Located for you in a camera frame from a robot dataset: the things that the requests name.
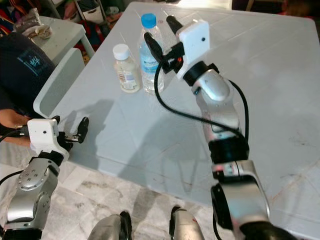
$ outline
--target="white plastic chair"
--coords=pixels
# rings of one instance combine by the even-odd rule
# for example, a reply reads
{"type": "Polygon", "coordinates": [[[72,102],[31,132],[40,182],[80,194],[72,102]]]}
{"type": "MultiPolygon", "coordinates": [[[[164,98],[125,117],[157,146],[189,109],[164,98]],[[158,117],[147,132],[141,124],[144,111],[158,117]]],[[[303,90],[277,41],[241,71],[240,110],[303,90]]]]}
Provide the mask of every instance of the white plastic chair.
{"type": "Polygon", "coordinates": [[[77,48],[71,48],[55,67],[34,100],[34,111],[49,118],[84,67],[81,51],[77,48]]]}

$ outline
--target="person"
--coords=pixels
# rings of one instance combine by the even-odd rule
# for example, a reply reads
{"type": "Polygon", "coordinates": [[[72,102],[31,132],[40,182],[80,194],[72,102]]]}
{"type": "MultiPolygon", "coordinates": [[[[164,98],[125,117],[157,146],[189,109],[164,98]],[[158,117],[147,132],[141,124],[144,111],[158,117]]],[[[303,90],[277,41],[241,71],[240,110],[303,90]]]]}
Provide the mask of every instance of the person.
{"type": "MultiPolygon", "coordinates": [[[[0,38],[0,136],[32,118],[42,118],[33,103],[55,65],[26,36],[12,32],[0,38]]],[[[28,137],[7,137],[6,142],[29,146],[28,137]]]]}
{"type": "Polygon", "coordinates": [[[282,5],[285,15],[295,17],[320,17],[319,0],[286,0],[282,5]]]}

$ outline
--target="dark blue shirt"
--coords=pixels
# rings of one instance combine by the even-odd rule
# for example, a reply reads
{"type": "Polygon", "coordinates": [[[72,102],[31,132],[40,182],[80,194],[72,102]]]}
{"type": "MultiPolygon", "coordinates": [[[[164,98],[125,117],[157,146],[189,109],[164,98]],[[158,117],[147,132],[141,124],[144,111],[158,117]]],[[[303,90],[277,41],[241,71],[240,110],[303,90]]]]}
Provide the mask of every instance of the dark blue shirt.
{"type": "Polygon", "coordinates": [[[13,32],[1,37],[0,110],[39,118],[33,104],[54,69],[47,55],[26,36],[13,32]]]}

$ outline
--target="bottle label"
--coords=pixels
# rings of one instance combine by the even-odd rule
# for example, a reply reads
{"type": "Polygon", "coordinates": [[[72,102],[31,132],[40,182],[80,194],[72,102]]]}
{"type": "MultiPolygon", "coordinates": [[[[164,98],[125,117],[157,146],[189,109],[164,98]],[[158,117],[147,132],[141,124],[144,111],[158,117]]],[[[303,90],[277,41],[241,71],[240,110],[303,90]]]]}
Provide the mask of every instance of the bottle label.
{"type": "Polygon", "coordinates": [[[154,57],[141,54],[140,65],[142,71],[144,71],[145,73],[155,74],[159,64],[154,57]]]}
{"type": "Polygon", "coordinates": [[[119,71],[118,78],[124,89],[133,90],[137,86],[135,76],[130,71],[119,71]]]}

